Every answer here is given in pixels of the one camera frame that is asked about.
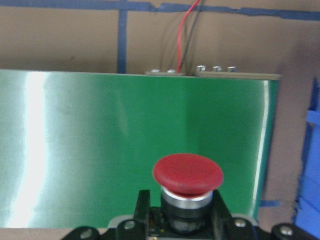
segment metal bolt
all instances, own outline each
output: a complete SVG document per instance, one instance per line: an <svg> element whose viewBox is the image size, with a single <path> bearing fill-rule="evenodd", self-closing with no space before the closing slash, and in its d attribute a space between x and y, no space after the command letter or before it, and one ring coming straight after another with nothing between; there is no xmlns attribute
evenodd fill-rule
<svg viewBox="0 0 320 240"><path fill-rule="evenodd" d="M212 68L212 71L213 71L213 72L222 72L222 67L221 67L221 66L214 66L214 67Z"/></svg>
<svg viewBox="0 0 320 240"><path fill-rule="evenodd" d="M127 221L125 224L124 224L124 229L125 230L131 230L131 229L134 229L136 226L135 222L134 221Z"/></svg>
<svg viewBox="0 0 320 240"><path fill-rule="evenodd" d="M236 66L228 66L228 68L226 69L226 71L227 71L228 73L236 73L236 72L238 72L238 69L237 69Z"/></svg>
<svg viewBox="0 0 320 240"><path fill-rule="evenodd" d="M92 235L92 229L88 228L87 230L83 231L80 234L80 239L88 239L91 237L91 235Z"/></svg>
<svg viewBox="0 0 320 240"><path fill-rule="evenodd" d="M246 221L241 218L237 218L236 220L234 220L234 224L239 228L244 228L247 225Z"/></svg>
<svg viewBox="0 0 320 240"><path fill-rule="evenodd" d="M206 70L206 66L205 65L196 66L196 71L197 72L204 72L205 70Z"/></svg>
<svg viewBox="0 0 320 240"><path fill-rule="evenodd" d="M294 234L291 227L289 227L289 226L281 226L280 233L283 235L286 235L286 236L291 236L292 234Z"/></svg>

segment green surface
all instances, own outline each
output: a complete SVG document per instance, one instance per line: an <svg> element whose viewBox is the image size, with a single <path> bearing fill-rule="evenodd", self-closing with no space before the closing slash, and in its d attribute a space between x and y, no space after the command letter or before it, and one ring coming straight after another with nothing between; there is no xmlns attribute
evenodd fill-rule
<svg viewBox="0 0 320 240"><path fill-rule="evenodd" d="M0 227L106 227L163 156L216 161L230 211L257 215L277 81L0 70Z"/></svg>

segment red wire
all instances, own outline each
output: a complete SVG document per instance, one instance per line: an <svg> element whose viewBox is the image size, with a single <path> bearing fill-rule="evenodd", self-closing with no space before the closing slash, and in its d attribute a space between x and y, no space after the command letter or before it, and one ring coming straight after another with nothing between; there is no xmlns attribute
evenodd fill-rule
<svg viewBox="0 0 320 240"><path fill-rule="evenodd" d="M176 65L176 72L180 73L181 71L181 32L182 28L184 26L184 23L186 21L186 18L188 17L189 13L197 6L197 4L200 2L200 0L196 0L195 3L186 11L183 18L181 19L181 22L179 24L178 28L178 35L176 39L176 46L177 46L177 65Z"/></svg>

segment cable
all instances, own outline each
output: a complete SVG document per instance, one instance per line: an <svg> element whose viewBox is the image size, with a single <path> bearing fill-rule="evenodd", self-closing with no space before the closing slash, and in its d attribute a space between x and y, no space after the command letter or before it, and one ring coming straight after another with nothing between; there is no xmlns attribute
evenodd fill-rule
<svg viewBox="0 0 320 240"><path fill-rule="evenodd" d="M180 73L181 71L181 32L182 28L184 26L184 23L186 21L186 18L188 17L189 13L197 6L197 4L200 2L200 0L196 0L195 3L186 11L183 18L181 19L181 22L178 27L178 34L176 39L176 46L177 46L177 65L176 65L176 72Z"/></svg>
<svg viewBox="0 0 320 240"><path fill-rule="evenodd" d="M182 57L181 64L180 64L180 68L182 68L182 66L184 65L184 62L186 60L187 53L188 53L188 50L189 50L189 45L190 45L192 37L194 35L194 31L196 29L196 23L198 21L198 18L199 18L200 12L201 12L201 8L204 5L204 2L205 2L204 0L201 0L200 6L199 6L199 8L198 8L198 10L196 12L196 15L195 15L192 27L191 27L191 31L190 31L190 34L189 34L189 37L188 37L188 40L187 40L187 43L186 43L186 46L185 46L185 50L184 50L183 57Z"/></svg>

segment red button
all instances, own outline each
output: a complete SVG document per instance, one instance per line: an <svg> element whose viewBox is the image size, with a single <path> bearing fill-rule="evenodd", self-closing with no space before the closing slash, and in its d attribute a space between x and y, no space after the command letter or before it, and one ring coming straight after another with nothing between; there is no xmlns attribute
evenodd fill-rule
<svg viewBox="0 0 320 240"><path fill-rule="evenodd" d="M153 167L153 177L169 191L184 197L194 197L217 189L224 180L221 168L211 159L177 153L165 156Z"/></svg>

